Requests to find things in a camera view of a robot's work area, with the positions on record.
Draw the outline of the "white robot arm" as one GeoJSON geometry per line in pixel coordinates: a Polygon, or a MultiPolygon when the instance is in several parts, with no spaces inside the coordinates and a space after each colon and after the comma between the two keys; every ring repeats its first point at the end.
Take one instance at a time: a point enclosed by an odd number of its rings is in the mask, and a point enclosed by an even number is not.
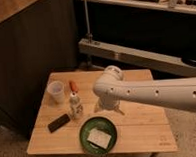
{"type": "Polygon", "coordinates": [[[114,109],[120,101],[196,112],[196,77],[127,81],[117,66],[107,66],[93,85],[102,108],[114,109]]]}

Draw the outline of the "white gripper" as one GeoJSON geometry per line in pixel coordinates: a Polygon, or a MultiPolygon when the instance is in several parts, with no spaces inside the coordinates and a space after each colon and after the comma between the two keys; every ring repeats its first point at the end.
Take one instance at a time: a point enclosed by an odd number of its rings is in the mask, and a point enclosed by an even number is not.
{"type": "Polygon", "coordinates": [[[119,108],[120,101],[112,98],[100,98],[95,104],[94,111],[100,112],[102,110],[113,110],[121,115],[125,113],[119,108]]]}

